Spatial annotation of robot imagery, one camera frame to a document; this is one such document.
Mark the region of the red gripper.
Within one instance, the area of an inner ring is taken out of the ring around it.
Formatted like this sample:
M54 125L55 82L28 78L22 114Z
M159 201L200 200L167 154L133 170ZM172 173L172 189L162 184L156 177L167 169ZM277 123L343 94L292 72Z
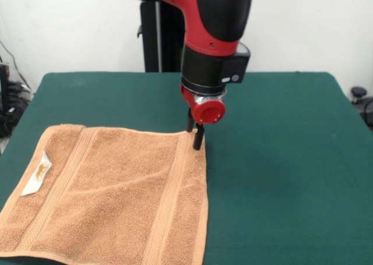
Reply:
M180 88L181 94L189 106L186 131L191 132L196 122L197 131L193 141L193 149L200 150L205 132L203 124L214 124L221 120L226 113L224 105L226 90L217 96L203 96L189 91L183 85Z

